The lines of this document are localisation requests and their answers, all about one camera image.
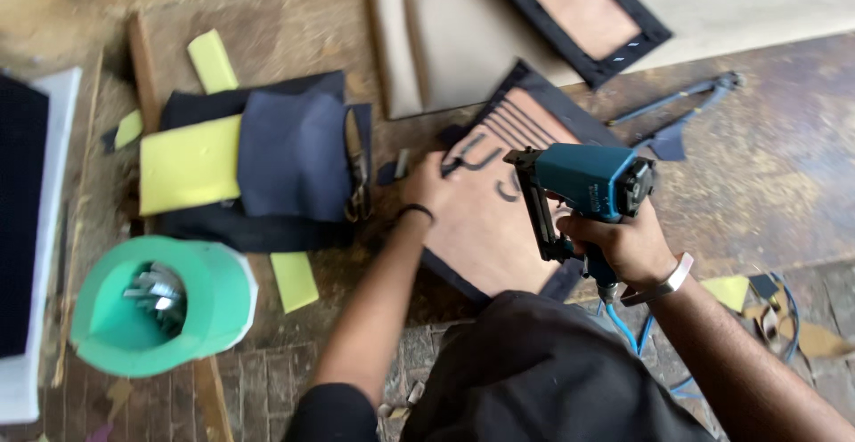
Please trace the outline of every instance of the yellow foam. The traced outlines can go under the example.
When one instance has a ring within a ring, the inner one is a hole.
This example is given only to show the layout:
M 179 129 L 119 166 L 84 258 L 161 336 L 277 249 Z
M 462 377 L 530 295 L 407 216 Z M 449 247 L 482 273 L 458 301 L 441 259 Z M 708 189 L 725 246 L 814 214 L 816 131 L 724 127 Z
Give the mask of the yellow foam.
M 226 47 L 223 46 L 217 30 L 197 36 L 187 45 L 187 52 L 190 53 L 190 59 L 205 93 L 238 88 L 238 78 L 234 76 Z
M 240 115 L 161 131 L 139 150 L 139 214 L 155 215 L 240 196 Z
M 725 307 L 742 312 L 745 294 L 748 292 L 748 277 L 742 275 L 719 277 L 704 280 L 700 284 Z
M 134 141 L 143 132 L 143 116 L 139 110 L 125 115 L 125 118 L 119 122 L 119 130 L 115 132 L 113 146 L 116 150 L 124 147 L 128 143 Z
M 305 252 L 270 254 L 273 275 L 285 313 L 304 307 L 318 299 L 318 288 L 312 266 Z

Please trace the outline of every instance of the floor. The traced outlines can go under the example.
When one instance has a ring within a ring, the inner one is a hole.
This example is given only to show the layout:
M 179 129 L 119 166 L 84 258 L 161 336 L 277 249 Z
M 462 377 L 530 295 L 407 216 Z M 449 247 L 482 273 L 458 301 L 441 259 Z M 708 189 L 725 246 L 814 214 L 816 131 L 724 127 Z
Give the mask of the floor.
M 855 262 L 834 263 L 784 273 L 798 302 L 802 320 L 818 323 L 844 337 L 855 337 Z M 596 310 L 596 303 L 585 305 Z M 643 307 L 619 309 L 636 333 L 647 316 Z M 399 356 L 386 382 L 386 403 L 404 407 L 413 385 L 426 381 L 449 324 L 405 330 Z M 229 418 L 236 442 L 281 440 L 318 355 L 318 343 L 291 345 L 236 354 L 225 352 L 220 364 Z M 688 371 L 674 348 L 654 325 L 642 359 L 654 377 L 666 385 L 682 381 Z M 795 370 L 850 422 L 855 422 L 855 361 L 811 360 L 800 354 Z M 42 420 L 27 426 L 0 427 L 9 442 L 35 440 L 45 433 L 50 442 L 82 442 L 106 422 L 110 401 L 106 393 L 114 377 L 89 368 L 79 359 L 68 362 L 66 385 L 45 390 Z M 132 381 L 134 391 L 114 422 L 110 442 L 202 442 L 200 414 L 193 401 L 192 367 Z M 703 400 L 679 399 L 710 432 L 726 440 L 710 407 Z M 381 419 L 382 440 L 399 440 L 404 419 Z

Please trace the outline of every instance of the black fabric border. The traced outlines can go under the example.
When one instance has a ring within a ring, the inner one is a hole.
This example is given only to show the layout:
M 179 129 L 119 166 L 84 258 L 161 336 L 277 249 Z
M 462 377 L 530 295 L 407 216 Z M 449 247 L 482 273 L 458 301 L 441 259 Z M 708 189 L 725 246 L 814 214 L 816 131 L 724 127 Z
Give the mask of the black fabric border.
M 636 22 L 641 33 L 627 45 L 603 60 L 594 60 L 579 48 L 573 39 L 556 23 L 538 0 L 511 0 L 522 11 L 529 23 L 572 65 L 591 89 L 597 89 L 612 77 L 636 63 L 641 57 L 665 43 L 673 33 L 665 27 L 638 0 L 615 0 Z
M 541 107 L 560 121 L 580 142 L 587 145 L 626 148 L 626 144 L 617 139 L 608 128 L 594 119 L 582 107 L 576 105 L 561 89 L 549 83 L 546 78 L 542 77 L 523 60 L 519 60 L 517 65 L 510 70 L 508 76 L 498 86 L 490 101 L 478 112 L 472 123 L 466 126 L 449 126 L 439 134 L 439 139 L 449 146 L 463 140 L 470 131 L 498 107 L 508 92 L 514 88 L 525 89 L 529 92 L 531 98 L 540 103 Z M 478 290 L 428 249 L 422 252 L 422 264 L 433 270 L 433 273 L 442 277 L 451 286 L 457 288 L 479 308 L 486 307 L 492 300 L 486 293 Z M 577 268 L 576 265 L 568 266 L 565 264 L 564 267 L 556 270 L 540 290 L 540 295 L 563 302 L 582 276 L 581 272 L 578 276 L 574 276 Z

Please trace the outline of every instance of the green bucket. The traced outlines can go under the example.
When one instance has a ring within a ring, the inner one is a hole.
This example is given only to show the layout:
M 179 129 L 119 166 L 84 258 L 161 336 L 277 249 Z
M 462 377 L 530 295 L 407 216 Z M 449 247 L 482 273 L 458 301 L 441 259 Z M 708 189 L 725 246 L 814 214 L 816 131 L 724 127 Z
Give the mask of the green bucket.
M 123 296 L 152 262 L 171 268 L 184 284 L 187 315 L 174 338 Z M 86 277 L 74 307 L 71 343 L 96 369 L 148 377 L 237 344 L 252 325 L 257 296 L 246 258 L 222 243 L 137 237 L 107 252 Z

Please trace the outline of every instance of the wooden workbench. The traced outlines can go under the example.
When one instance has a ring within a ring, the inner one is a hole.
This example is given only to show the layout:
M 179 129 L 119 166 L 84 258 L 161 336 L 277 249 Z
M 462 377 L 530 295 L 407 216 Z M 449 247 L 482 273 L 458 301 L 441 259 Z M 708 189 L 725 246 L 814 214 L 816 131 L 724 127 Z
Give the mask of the wooden workbench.
M 434 136 L 450 123 L 466 123 L 477 109 L 386 121 L 368 0 L 190 0 L 143 12 L 134 23 L 134 61 L 150 124 L 172 90 L 202 92 L 186 47 L 211 28 L 244 86 L 346 70 L 350 99 L 375 107 L 375 167 L 401 148 L 412 149 L 416 160 L 440 148 Z M 659 165 L 653 200 L 671 248 L 695 255 L 699 278 L 757 273 L 855 255 L 852 53 L 855 37 L 835 36 L 624 75 L 596 94 L 581 85 L 565 91 L 608 120 L 721 72 L 743 73 L 746 88 L 689 123 L 688 159 Z M 665 111 L 617 131 L 629 141 L 678 114 Z M 251 255 L 261 292 L 255 325 L 238 350 L 326 333 L 399 206 L 398 189 L 373 188 L 375 218 L 352 248 L 310 254 L 321 300 L 291 315 L 282 312 L 268 258 Z M 470 313 L 460 294 L 420 274 L 411 324 Z

